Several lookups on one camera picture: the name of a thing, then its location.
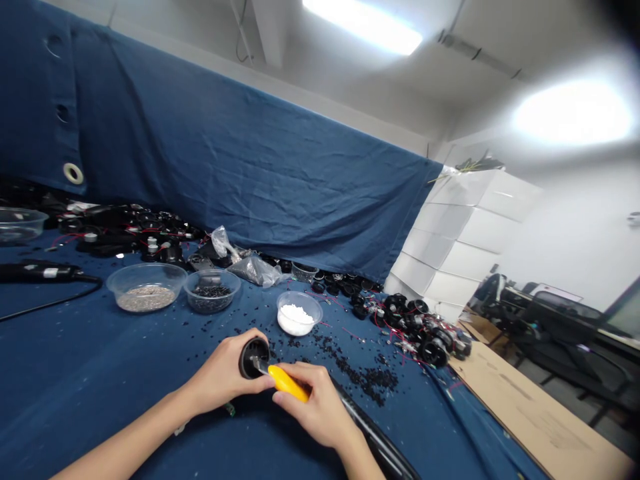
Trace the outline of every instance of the ceiling light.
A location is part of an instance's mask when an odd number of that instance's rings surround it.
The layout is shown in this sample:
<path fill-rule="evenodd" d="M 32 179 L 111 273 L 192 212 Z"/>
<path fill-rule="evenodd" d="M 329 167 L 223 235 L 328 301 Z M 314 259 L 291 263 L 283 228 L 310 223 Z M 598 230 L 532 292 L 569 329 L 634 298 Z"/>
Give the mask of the ceiling light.
<path fill-rule="evenodd" d="M 356 37 L 400 55 L 410 55 L 422 42 L 422 35 L 398 19 L 355 0 L 303 0 L 314 14 Z"/>
<path fill-rule="evenodd" d="M 518 130 L 550 143 L 585 145 L 618 140 L 631 130 L 623 100 L 606 84 L 575 81 L 544 90 L 518 109 Z"/>

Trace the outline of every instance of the left hand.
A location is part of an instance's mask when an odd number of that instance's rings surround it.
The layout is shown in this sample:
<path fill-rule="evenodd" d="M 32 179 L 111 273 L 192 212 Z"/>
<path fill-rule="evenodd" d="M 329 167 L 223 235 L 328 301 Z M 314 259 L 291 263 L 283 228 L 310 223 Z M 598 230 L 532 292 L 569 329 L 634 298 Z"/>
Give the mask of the left hand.
<path fill-rule="evenodd" d="M 240 352 L 249 340 L 256 337 L 269 342 L 267 336 L 256 328 L 222 340 L 200 370 L 178 390 L 188 398 L 193 416 L 221 407 L 239 395 L 260 393 L 275 387 L 275 380 L 268 375 L 255 380 L 247 380 L 240 375 Z"/>

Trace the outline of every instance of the plastic bowl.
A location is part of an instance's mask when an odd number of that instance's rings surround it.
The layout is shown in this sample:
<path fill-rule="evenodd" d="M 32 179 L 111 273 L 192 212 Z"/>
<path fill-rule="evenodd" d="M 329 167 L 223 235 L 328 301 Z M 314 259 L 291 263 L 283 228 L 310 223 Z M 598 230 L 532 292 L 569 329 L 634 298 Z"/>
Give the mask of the plastic bowl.
<path fill-rule="evenodd" d="M 139 263 L 112 273 L 107 288 L 123 310 L 146 313 L 172 304 L 186 280 L 187 272 L 175 265 Z"/>
<path fill-rule="evenodd" d="M 302 308 L 313 319 L 312 323 L 302 323 L 286 316 L 282 312 L 285 305 L 295 305 Z M 322 308 L 320 304 L 306 293 L 287 291 L 278 297 L 278 325 L 280 328 L 294 337 L 301 337 L 313 330 L 314 326 L 322 320 Z"/>
<path fill-rule="evenodd" d="M 193 291 L 198 285 L 212 287 L 226 287 L 231 293 L 222 297 L 202 297 Z M 189 306 L 198 313 L 215 313 L 225 309 L 233 301 L 233 297 L 242 283 L 240 279 L 231 272 L 225 270 L 200 270 L 190 274 L 185 283 L 185 292 Z"/>
<path fill-rule="evenodd" d="M 302 263 L 293 262 L 293 264 L 291 265 L 291 273 L 293 274 L 293 279 L 298 280 L 302 283 L 313 282 L 315 274 L 319 271 L 320 269 L 309 267 L 308 265 L 303 265 Z"/>
<path fill-rule="evenodd" d="M 42 235 L 49 216 L 38 210 L 0 208 L 0 243 L 25 242 Z"/>

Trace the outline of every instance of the clear plastic bag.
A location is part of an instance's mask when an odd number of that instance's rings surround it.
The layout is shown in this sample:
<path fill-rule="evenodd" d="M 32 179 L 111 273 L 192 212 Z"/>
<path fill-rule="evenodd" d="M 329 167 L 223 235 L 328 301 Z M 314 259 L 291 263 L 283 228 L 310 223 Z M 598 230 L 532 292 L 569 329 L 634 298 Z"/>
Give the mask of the clear plastic bag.
<path fill-rule="evenodd" d="M 280 267 L 272 267 L 260 257 L 242 259 L 227 268 L 227 271 L 263 288 L 272 287 L 291 278 L 291 274 L 282 273 Z"/>
<path fill-rule="evenodd" d="M 240 261 L 240 254 L 238 254 L 238 250 L 230 244 L 224 225 L 220 225 L 216 230 L 211 232 L 211 244 L 220 258 L 226 257 L 228 250 L 231 253 L 231 262 L 237 263 Z"/>

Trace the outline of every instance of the black cable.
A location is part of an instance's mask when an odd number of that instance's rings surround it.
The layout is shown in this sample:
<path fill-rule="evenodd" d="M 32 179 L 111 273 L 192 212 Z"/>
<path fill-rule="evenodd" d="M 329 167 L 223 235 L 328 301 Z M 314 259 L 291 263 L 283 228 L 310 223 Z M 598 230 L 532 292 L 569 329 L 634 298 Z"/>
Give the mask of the black cable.
<path fill-rule="evenodd" d="M 238 60 L 240 61 L 240 63 L 244 63 L 247 61 L 247 59 L 249 58 L 248 55 L 246 55 L 243 59 L 240 58 L 240 54 L 238 54 L 238 45 L 240 44 L 240 32 L 242 29 L 242 24 L 245 21 L 245 12 L 247 10 L 247 0 L 245 0 L 245 4 L 242 6 L 242 15 L 240 15 L 240 22 L 238 24 L 238 36 L 235 38 L 235 56 L 238 58 Z"/>
<path fill-rule="evenodd" d="M 22 311 L 19 311 L 19 312 L 16 312 L 16 313 L 11 313 L 9 315 L 5 315 L 4 317 L 0 317 L 0 323 L 4 322 L 5 320 L 10 320 L 12 318 L 19 317 L 20 315 L 24 315 L 26 313 L 31 313 L 31 312 L 34 312 L 36 310 L 42 310 L 44 308 L 52 307 L 52 306 L 58 305 L 60 303 L 64 303 L 64 302 L 68 302 L 68 301 L 71 301 L 71 300 L 76 300 L 78 298 L 85 297 L 88 294 L 93 293 L 93 292 L 95 292 L 97 290 L 100 290 L 100 288 L 102 288 L 102 279 L 100 279 L 98 277 L 91 277 L 89 275 L 75 275 L 73 278 L 75 280 L 78 280 L 78 281 L 86 281 L 86 282 L 95 283 L 96 285 L 91 287 L 88 290 L 85 290 L 84 292 L 76 293 L 75 295 L 72 295 L 70 297 L 64 298 L 62 300 L 52 301 L 50 303 L 46 303 L 46 304 L 40 305 L 38 307 L 33 307 L 33 308 L 30 308 L 30 309 L 26 309 L 26 310 L 22 310 Z"/>

